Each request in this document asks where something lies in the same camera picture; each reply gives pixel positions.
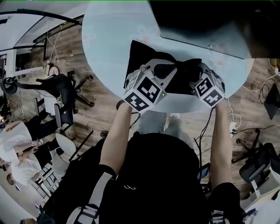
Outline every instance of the round table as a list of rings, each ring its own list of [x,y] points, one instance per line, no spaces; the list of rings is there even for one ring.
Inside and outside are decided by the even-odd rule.
[[[146,1],[93,1],[89,3],[83,20],[84,53],[95,75],[119,97],[124,93],[132,40],[169,53],[178,61],[201,58],[223,78],[227,98],[243,85],[253,64],[253,59],[240,59],[162,38]],[[185,113],[206,108],[196,96],[169,93],[153,110]]]

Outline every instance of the power strip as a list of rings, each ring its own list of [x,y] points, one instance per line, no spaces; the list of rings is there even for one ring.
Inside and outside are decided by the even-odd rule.
[[[229,132],[231,134],[231,138],[233,137],[233,134],[232,134],[233,130],[236,130],[236,122],[231,121],[229,123]]]

